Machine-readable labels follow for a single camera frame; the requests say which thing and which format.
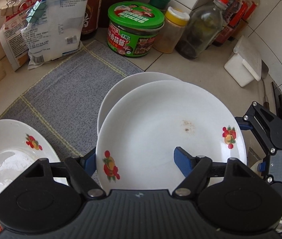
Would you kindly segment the large floral plate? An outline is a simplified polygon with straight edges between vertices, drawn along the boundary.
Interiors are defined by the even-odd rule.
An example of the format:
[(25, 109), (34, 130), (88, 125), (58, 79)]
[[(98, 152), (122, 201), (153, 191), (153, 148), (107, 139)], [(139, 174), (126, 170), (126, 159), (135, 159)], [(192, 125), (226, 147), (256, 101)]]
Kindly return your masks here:
[(100, 129), (96, 166), (102, 189), (174, 190), (184, 179), (174, 162), (177, 147), (214, 162), (247, 162), (238, 123), (210, 92), (176, 80), (135, 88)]

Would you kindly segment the floral plate with stain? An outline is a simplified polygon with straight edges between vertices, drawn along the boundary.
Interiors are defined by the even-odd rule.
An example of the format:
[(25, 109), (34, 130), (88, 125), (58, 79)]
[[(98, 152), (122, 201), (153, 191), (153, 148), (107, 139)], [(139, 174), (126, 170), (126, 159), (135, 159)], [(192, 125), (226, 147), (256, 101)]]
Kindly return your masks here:
[(102, 124), (104, 123), (106, 116), (109, 114), (114, 105), (126, 94), (142, 85), (161, 81), (161, 80), (176, 80), (180, 79), (171, 75), (159, 72), (142, 72), (130, 75), (121, 81), (117, 82), (104, 97), (97, 118), (97, 135), (99, 135)]

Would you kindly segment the grey blue checked towel mat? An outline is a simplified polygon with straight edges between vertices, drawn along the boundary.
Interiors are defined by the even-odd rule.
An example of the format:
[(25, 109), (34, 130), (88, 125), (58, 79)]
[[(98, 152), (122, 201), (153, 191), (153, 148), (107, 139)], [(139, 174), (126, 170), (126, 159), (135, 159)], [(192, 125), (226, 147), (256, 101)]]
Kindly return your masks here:
[(97, 144), (97, 118), (107, 92), (142, 70), (93, 39), (61, 61), (0, 116), (36, 129), (60, 160), (83, 157)]

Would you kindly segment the clear glass oil bottle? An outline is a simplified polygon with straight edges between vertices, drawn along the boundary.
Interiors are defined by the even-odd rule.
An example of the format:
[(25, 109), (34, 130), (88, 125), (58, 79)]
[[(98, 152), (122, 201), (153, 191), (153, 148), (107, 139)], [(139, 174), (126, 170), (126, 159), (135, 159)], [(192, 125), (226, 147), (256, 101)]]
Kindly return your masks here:
[(223, 27), (229, 0), (213, 0), (193, 11), (175, 50), (184, 58), (197, 58)]

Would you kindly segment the yellow lid spice jar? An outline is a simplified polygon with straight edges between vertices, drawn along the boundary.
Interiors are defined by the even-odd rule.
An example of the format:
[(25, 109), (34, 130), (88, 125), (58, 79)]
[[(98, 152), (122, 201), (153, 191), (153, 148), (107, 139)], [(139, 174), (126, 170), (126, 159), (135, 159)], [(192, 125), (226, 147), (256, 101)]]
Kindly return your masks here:
[(188, 13), (168, 7), (165, 12), (164, 26), (155, 38), (153, 47), (162, 53), (172, 53), (189, 20)]

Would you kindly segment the red label sauce bottle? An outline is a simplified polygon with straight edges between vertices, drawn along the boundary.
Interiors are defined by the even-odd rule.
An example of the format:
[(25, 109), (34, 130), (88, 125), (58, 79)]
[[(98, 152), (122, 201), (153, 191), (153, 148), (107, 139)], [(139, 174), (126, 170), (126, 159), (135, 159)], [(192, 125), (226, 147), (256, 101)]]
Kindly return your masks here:
[(229, 0), (228, 7), (223, 12), (223, 29), (216, 36), (212, 45), (222, 46), (227, 40), (232, 41), (248, 25), (260, 0)]

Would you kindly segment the dark soy sauce bottle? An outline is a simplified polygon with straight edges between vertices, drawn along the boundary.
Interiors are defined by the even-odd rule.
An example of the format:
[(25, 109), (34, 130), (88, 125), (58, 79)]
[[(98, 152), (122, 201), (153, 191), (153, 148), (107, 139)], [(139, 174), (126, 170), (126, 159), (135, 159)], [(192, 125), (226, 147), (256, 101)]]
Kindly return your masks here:
[(81, 41), (92, 38), (98, 29), (101, 0), (88, 0), (86, 4), (84, 25), (81, 31)]

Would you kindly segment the white clipped food bag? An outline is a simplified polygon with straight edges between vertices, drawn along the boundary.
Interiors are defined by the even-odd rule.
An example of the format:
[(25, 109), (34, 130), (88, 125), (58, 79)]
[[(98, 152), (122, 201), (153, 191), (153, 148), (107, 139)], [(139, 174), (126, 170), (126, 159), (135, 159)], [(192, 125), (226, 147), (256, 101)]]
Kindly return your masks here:
[(87, 1), (41, 0), (33, 6), (21, 30), (29, 70), (78, 51)]

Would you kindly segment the green lid sauce jar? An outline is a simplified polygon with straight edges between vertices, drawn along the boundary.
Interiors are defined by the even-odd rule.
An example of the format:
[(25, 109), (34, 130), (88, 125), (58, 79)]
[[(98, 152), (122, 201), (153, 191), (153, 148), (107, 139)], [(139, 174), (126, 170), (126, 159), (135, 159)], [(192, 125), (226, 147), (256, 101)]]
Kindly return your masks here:
[(119, 2), (108, 8), (107, 45), (125, 57), (142, 57), (164, 26), (164, 14), (142, 2)]

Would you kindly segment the green cap small jar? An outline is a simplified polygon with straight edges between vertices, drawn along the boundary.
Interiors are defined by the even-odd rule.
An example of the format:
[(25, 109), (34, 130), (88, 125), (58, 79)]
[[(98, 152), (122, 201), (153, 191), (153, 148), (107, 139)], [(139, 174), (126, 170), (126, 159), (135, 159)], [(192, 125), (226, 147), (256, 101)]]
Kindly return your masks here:
[(149, 0), (148, 3), (164, 14), (170, 1), (171, 0)]

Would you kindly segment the red white clipped bag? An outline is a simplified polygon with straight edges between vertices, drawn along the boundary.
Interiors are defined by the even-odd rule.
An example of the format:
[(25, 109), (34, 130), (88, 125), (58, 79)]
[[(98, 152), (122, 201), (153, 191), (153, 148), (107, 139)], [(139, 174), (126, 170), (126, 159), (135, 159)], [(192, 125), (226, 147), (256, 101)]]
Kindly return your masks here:
[(5, 22), (0, 29), (0, 43), (14, 71), (29, 60), (28, 47), (21, 30), (28, 25), (27, 10), (39, 1), (41, 0), (6, 0), (6, 5), (1, 8)]

